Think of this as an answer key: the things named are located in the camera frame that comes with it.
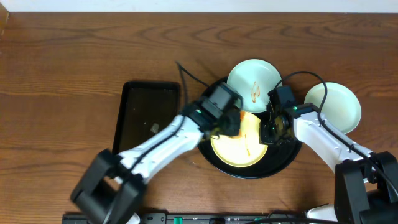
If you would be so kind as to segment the yellow plate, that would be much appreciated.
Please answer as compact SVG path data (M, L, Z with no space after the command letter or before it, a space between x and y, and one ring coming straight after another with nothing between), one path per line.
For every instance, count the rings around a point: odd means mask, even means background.
M259 142L260 122L257 116L246 112L240 138L233 139L229 136L212 138L211 146L218 158L233 167L248 167L260 161L268 148L268 145Z

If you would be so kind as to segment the light blue plate top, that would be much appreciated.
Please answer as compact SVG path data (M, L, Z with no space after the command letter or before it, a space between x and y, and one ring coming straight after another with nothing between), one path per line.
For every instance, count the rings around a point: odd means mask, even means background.
M242 96L243 110L262 113L269 104L268 93L281 79L278 70L269 62L249 59L232 69L227 84Z

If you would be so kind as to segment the light blue plate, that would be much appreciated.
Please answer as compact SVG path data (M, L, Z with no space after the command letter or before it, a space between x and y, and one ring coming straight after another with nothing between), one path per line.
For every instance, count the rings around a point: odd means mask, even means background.
M269 62L249 59L232 69L227 84L242 96L243 110L262 113L269 104L268 93L281 79L278 70Z
M361 105L356 95L347 87L326 82L327 96L321 110L327 120L342 133L353 131L361 120Z

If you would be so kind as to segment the orange green sponge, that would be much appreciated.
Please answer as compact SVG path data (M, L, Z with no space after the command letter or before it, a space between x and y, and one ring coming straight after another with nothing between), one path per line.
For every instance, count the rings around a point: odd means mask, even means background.
M239 118L240 118L239 131L238 131L237 135L232 136L233 139L237 139L237 138L240 138L242 136L242 126L243 126L242 123L243 123L243 120L244 120L245 113L246 112L244 110L240 111L240 114L239 114Z

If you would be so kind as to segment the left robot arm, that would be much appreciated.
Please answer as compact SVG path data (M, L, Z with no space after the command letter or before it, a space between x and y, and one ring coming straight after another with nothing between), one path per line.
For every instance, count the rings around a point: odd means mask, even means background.
M73 189L70 200L89 223L139 223L137 211L148 182L204 138L196 119L206 111L190 104L161 132L141 145L112 154L101 151Z

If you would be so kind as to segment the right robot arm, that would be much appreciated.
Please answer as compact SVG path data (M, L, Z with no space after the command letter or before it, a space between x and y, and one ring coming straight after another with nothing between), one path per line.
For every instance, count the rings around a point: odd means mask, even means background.
M397 159L375 153L337 130L311 103L273 91L271 117L261 125L262 143L300 141L335 174L333 205L313 208L307 223L397 223Z

